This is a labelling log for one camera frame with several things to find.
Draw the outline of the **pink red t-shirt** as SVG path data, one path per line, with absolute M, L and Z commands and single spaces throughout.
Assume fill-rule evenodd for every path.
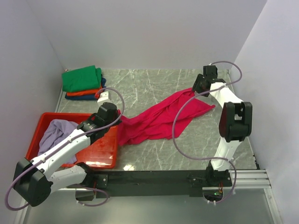
M 119 146 L 137 145 L 145 140 L 171 139 L 173 121 L 179 109 L 193 96 L 195 94 L 190 88 L 177 91 L 133 118 L 122 116 L 117 133 Z M 214 108 L 214 105 L 193 99 L 176 121 L 175 137 L 179 137 L 194 118 Z

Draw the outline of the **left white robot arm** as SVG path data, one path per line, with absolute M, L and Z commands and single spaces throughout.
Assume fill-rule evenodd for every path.
M 103 103 L 97 113 L 81 122 L 64 140 L 42 155 L 21 159 L 14 172 L 13 189 L 32 207 L 43 203 L 47 197 L 62 188 L 81 185 L 93 187 L 94 170 L 84 162 L 64 170 L 58 168 L 76 153 L 102 138 L 111 126 L 120 123 L 117 106 Z

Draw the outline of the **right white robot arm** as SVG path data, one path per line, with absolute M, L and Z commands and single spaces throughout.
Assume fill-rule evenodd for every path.
M 192 91 L 205 97 L 214 97 L 222 107 L 219 121 L 221 139 L 215 158 L 209 161 L 205 174 L 206 183 L 216 186 L 229 179 L 229 162 L 241 142 L 251 134 L 253 106 L 250 102 L 238 98 L 229 89 L 228 84 L 218 78 L 215 65 L 203 67 L 203 73 L 197 75 Z

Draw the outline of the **folded navy t-shirt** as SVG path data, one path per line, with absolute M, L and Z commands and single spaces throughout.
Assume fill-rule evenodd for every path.
M 102 86 L 102 88 L 105 88 L 105 86 L 106 86 L 106 79 L 104 77 L 101 78 L 100 86 Z M 65 99 L 67 99 L 67 100 L 91 100 L 91 101 L 97 100 L 95 98 L 95 95 L 68 97 L 66 94 L 65 94 Z

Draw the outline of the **folded orange t-shirt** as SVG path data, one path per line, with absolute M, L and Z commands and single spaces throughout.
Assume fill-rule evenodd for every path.
M 90 90 L 77 91 L 77 92 L 67 92 L 66 95 L 68 97 L 85 96 L 85 95 L 95 95 L 101 88 L 102 88 L 102 86 L 100 86 L 97 89 L 90 89 Z

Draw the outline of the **folded green t-shirt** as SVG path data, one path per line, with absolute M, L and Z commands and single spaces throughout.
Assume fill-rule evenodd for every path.
M 62 74 L 63 91 L 78 92 L 98 89 L 101 85 L 102 70 L 95 65 L 70 70 Z

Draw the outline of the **red plastic bin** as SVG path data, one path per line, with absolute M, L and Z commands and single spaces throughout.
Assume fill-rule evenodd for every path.
M 64 119 L 80 124 L 89 116 L 89 113 L 46 112 L 42 114 L 25 158 L 31 160 L 37 156 L 39 151 L 39 142 L 52 120 Z M 104 137 L 97 140 L 86 149 L 78 152 L 76 154 L 77 163 L 84 162 L 92 168 L 113 168 L 116 164 L 118 149 L 117 130 L 117 126 L 111 127 Z

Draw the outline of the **lavender t-shirt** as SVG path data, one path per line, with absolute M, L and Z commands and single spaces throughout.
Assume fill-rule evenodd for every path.
M 77 123 L 64 119 L 54 119 L 50 122 L 39 142 L 38 156 L 46 153 L 62 140 L 67 138 L 76 128 Z

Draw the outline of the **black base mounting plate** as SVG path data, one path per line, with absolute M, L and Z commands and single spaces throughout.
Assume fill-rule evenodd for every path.
M 204 170 L 96 171 L 87 174 L 80 186 L 101 189 L 109 196 L 202 197 L 205 187 L 231 187 L 229 172 L 220 177 Z

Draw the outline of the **aluminium rail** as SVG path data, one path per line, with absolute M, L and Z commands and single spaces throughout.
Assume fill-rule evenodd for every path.
M 271 189 L 266 170 L 237 170 L 235 189 Z

